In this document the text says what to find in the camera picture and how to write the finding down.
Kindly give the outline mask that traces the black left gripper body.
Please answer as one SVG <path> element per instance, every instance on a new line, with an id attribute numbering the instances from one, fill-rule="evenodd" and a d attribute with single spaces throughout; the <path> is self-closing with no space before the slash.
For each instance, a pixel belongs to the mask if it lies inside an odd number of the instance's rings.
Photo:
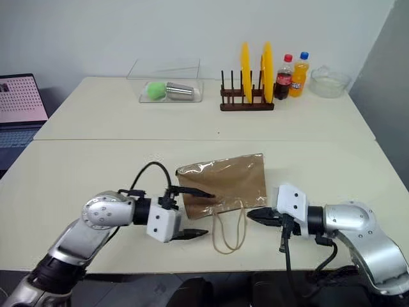
<path id="1" fill-rule="evenodd" d="M 174 199 L 179 195 L 179 191 L 177 187 L 169 187 L 166 189 L 163 197 L 158 198 L 158 204 L 166 209 L 174 209 L 179 210 L 179 206 L 177 206 L 177 201 Z"/>

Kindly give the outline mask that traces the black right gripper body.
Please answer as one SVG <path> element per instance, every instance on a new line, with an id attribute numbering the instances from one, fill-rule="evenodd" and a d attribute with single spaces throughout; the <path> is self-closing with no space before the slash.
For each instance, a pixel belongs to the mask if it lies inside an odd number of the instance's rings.
<path id="1" fill-rule="evenodd" d="M 273 226 L 282 228 L 283 237 L 301 236 L 300 225 L 295 221 L 294 217 L 288 214 L 281 214 L 276 209 L 272 210 L 272 214 Z"/>

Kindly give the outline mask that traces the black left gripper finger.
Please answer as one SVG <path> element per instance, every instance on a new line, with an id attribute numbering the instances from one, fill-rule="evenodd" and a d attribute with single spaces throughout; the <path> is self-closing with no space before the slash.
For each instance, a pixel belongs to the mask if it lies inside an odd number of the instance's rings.
<path id="1" fill-rule="evenodd" d="M 171 194 L 177 196 L 179 194 L 189 194 L 199 198 L 214 198 L 214 194 L 207 193 L 197 188 L 193 187 L 180 187 L 180 186 L 171 186 Z"/>
<path id="2" fill-rule="evenodd" d="M 203 235 L 206 235 L 208 230 L 201 230 L 201 229 L 184 229 L 180 230 L 173 236 L 173 240 L 191 240 Z"/>

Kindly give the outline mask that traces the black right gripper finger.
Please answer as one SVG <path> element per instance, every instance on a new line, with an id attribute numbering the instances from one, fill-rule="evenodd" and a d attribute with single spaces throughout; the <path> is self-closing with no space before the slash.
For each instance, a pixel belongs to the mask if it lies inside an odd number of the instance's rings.
<path id="1" fill-rule="evenodd" d="M 273 219 L 274 212 L 270 207 L 263 207 L 248 211 L 247 217 L 251 219 Z"/>
<path id="2" fill-rule="evenodd" d="M 281 227 L 281 217 L 250 217 L 252 221 L 265 226 Z"/>

